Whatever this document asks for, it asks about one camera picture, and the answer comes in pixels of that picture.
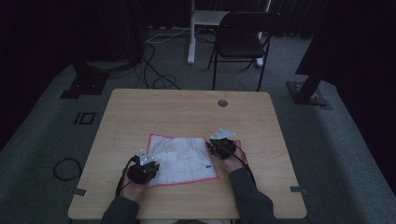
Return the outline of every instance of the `person's right hand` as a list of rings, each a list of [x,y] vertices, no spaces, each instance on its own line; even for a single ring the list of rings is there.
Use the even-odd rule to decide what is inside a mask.
[[[234,155],[236,157],[238,157],[241,161],[245,162],[246,161],[246,157],[245,157],[244,153],[240,149],[241,148],[241,141],[235,140],[233,142],[237,146]],[[232,172],[234,170],[237,170],[237,169],[240,169],[240,168],[244,168],[245,166],[244,166],[244,164],[241,161],[239,161],[234,156],[231,156],[231,157],[229,157],[227,159],[224,159],[223,163],[225,165],[225,169],[226,169],[227,173],[229,174],[230,172]]]

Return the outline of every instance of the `napkin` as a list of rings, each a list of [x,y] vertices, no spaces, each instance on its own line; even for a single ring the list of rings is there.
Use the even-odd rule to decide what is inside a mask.
[[[204,138],[151,134],[148,154],[160,164],[150,186],[195,183],[219,178]]]

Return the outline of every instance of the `person's left hand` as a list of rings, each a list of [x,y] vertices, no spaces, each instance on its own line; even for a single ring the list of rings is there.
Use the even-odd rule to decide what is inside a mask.
[[[123,178],[122,186],[125,186],[125,188],[120,191],[120,196],[136,203],[140,203],[143,200],[148,184],[139,185],[132,182],[132,180],[128,178],[127,173],[128,170],[125,172],[125,176]]]

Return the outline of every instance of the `black cable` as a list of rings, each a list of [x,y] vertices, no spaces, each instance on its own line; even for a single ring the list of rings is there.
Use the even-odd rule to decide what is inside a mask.
[[[129,59],[128,63],[115,66],[112,68],[98,68],[90,65],[92,71],[94,72],[106,72],[106,73],[112,73],[112,72],[123,72],[123,71],[128,71],[131,70],[132,68],[135,68],[141,61],[141,57],[136,57]]]
[[[64,178],[64,177],[59,176],[57,174],[58,173],[57,172],[57,168],[64,161],[73,161],[78,166],[78,175],[75,175],[75,176],[72,176],[72,177],[68,177],[68,178]],[[56,162],[56,164],[53,166],[52,173],[57,179],[60,179],[62,181],[70,181],[70,180],[74,180],[74,179],[80,178],[81,175],[82,175],[82,169],[81,169],[81,165],[79,164],[79,162],[77,160],[75,160],[73,158],[66,158],[66,159],[63,159],[61,161]]]
[[[152,58],[153,58],[154,55],[155,55],[155,48],[154,48],[154,46],[150,45],[149,43],[146,43],[146,44],[147,44],[149,47],[151,47],[152,50],[153,50],[153,52],[152,52],[151,56],[148,58],[148,60],[146,60],[144,57],[142,57],[143,61],[146,62],[146,65],[145,65],[145,68],[144,68],[144,71],[143,71],[143,80],[142,80],[142,82],[146,85],[146,88],[147,88],[147,89],[159,89],[157,83],[158,83],[159,81],[161,81],[161,83],[163,84],[163,86],[161,87],[161,89],[165,89],[165,88],[168,88],[168,87],[170,87],[170,86],[175,86],[178,90],[180,90],[180,87],[176,84],[177,79],[176,79],[174,76],[171,76],[171,75],[162,75],[162,74],[160,74],[160,73],[150,64]],[[147,76],[146,76],[146,74],[147,74],[147,69],[148,69],[149,67],[150,67],[150,68],[154,71],[154,73],[157,74],[157,76],[158,76],[157,78],[154,79],[154,81],[153,81],[153,83],[152,83],[151,86],[149,85],[149,82],[148,82]],[[169,82],[170,84],[167,85],[167,86],[165,86],[165,81],[164,81],[164,80],[166,80],[166,81]]]
[[[132,160],[133,160],[133,158],[129,159],[128,162],[127,162],[126,165],[125,165],[125,168],[122,170],[122,176],[121,176],[121,178],[120,178],[120,180],[119,180],[119,184],[117,185],[116,195],[120,195],[121,190],[124,189],[125,187],[127,187],[129,184],[132,183],[132,180],[131,180],[128,184],[126,184],[126,185],[124,185],[124,186],[121,186],[122,183],[123,183],[123,179],[124,179],[124,177],[125,177],[126,171],[128,170],[129,164],[131,163]]]
[[[201,37],[198,37],[198,36],[196,36],[195,39],[196,39],[198,42],[200,42],[200,43],[204,43],[204,44],[215,44],[215,41],[214,41],[214,40],[208,40],[208,39],[201,38]]]
[[[132,72],[136,72],[136,70],[139,68],[139,67],[141,67],[141,63],[142,61],[141,60],[139,60],[139,62],[134,66],[134,67],[128,67],[128,68],[125,68],[125,69],[121,69],[121,70],[115,70],[115,71],[111,71],[111,73],[121,73],[121,72],[128,72],[128,73],[126,73],[127,75],[128,74],[131,74]],[[115,76],[115,74],[110,74],[110,76],[109,76],[109,78],[118,78],[118,77],[124,77],[124,76],[126,76],[126,75],[121,75],[121,76]]]
[[[247,172],[248,172],[249,175],[250,175],[251,181],[253,181],[254,185],[256,185],[256,180],[254,179],[253,172],[251,172],[251,169],[250,169],[250,167],[248,166],[248,157],[247,157],[247,154],[242,150],[241,147],[237,146],[236,144],[234,144],[234,145],[235,145],[239,150],[241,150],[241,152],[244,154],[244,157],[245,157],[245,160],[246,160],[246,163],[244,163],[244,165],[245,165],[245,167],[247,168]]]
[[[142,63],[139,62],[138,65],[134,68],[134,70],[131,70],[131,71],[129,71],[129,72],[124,72],[123,74],[119,74],[119,75],[118,75],[118,74],[110,74],[110,76],[108,77],[108,79],[126,77],[126,76],[129,76],[129,75],[131,75],[131,74],[134,73],[134,74],[136,75],[136,77],[137,77],[136,84],[134,84],[134,88],[136,89],[137,86],[139,85],[139,82],[140,82],[140,75],[139,75],[138,73],[139,73],[139,72],[140,72],[140,73],[142,72],[141,67],[142,67]]]

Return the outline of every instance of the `wooden table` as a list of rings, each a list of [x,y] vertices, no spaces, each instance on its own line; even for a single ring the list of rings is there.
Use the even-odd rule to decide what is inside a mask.
[[[221,107],[218,100],[228,105]],[[290,192],[298,183],[268,93],[114,90],[78,183],[87,193],[74,196],[70,218],[102,217],[114,198],[121,169],[147,147],[151,133],[207,139],[219,128],[235,132],[230,139],[241,140],[258,189],[273,200],[276,217],[305,217],[301,193]],[[219,179],[151,188],[138,218],[239,218],[228,176],[221,161],[214,161]]]

